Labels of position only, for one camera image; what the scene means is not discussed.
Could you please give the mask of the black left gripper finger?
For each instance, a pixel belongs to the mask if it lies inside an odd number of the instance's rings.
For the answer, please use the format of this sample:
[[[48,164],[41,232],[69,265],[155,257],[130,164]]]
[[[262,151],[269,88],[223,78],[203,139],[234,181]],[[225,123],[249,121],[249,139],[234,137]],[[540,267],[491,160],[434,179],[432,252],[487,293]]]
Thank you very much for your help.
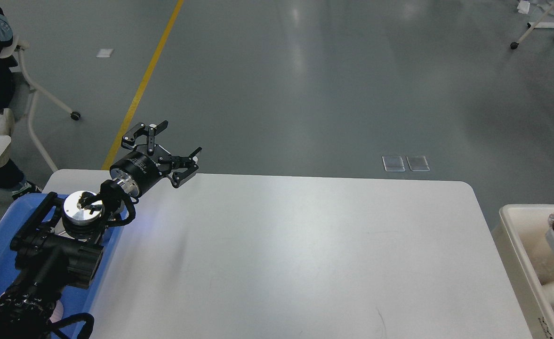
[[[169,157],[169,152],[156,143],[156,137],[168,126],[167,120],[151,125],[139,122],[122,136],[120,145],[129,150],[128,156],[141,153],[148,157]]]
[[[198,147],[188,156],[159,156],[157,164],[160,178],[167,178],[175,189],[182,186],[199,169],[197,155],[202,150],[202,147]]]

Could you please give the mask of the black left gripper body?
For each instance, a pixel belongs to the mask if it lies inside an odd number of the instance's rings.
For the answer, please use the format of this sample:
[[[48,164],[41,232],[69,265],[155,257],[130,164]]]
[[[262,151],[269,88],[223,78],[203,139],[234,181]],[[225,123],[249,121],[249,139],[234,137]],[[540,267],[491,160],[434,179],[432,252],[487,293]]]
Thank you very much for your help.
[[[141,197],[174,169],[175,157],[130,152],[110,167],[110,176],[130,197]]]

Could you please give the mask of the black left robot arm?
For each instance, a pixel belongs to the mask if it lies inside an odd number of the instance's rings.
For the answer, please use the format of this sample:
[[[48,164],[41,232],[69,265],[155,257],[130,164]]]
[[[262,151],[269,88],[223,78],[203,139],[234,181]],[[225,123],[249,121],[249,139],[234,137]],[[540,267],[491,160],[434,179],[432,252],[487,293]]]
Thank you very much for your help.
[[[174,156],[156,143],[169,122],[140,122],[121,139],[129,153],[110,168],[98,193],[76,191],[65,198],[44,196],[8,244],[16,253],[18,275],[0,295],[0,339],[66,338],[63,328],[82,323],[77,338],[88,339],[94,328],[89,313],[53,321],[66,287],[87,289],[102,263],[105,232],[128,225],[135,204],[161,179],[180,187],[199,169],[197,154]]]

